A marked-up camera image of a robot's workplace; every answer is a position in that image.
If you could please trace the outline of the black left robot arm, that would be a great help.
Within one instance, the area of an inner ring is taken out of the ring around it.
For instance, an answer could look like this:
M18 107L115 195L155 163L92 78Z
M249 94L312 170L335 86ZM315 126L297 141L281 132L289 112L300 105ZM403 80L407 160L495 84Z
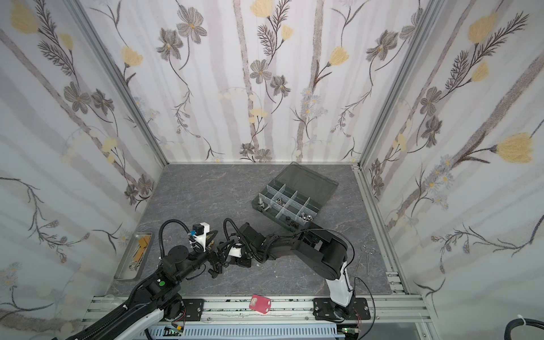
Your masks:
M182 227L191 249L177 245L165 251L164 229L172 223ZM181 310L183 300L178 294L181 283L206 263L215 263L215 254L208 249L208 245L217 234L206 222L195 224L192 228L177 219L163 222L157 236L160 250L157 269L141 280L114 310L69 338L132 339L162 320L165 311Z

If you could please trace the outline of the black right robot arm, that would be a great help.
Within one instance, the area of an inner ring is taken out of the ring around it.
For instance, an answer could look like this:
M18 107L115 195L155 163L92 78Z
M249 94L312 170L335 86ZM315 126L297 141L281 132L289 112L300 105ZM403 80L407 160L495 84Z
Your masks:
M296 256L326 280L330 299L337 307L345 310L354 302L347 268L354 260L355 249L341 233L311 222L309 228L290 235L264 236L248 223L239 228L230 218L224 220L223 231L227 241L218 247L218 252L224 266L249 268L253 260L265 263Z

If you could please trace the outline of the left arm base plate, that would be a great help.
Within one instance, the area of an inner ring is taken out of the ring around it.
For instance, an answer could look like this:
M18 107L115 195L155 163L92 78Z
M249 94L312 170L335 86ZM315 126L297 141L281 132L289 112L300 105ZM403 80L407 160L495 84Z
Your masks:
M204 310L204 299L174 298L164 309L164 319L168 322L199 322Z

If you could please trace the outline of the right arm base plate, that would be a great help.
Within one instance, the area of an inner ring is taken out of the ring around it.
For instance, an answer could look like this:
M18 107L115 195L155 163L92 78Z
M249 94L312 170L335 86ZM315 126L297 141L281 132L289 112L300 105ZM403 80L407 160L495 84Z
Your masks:
M372 318L367 300L361 297L353 297L347 307L333 303L330 298L316 297L313 299L313 315L316 320L335 323Z

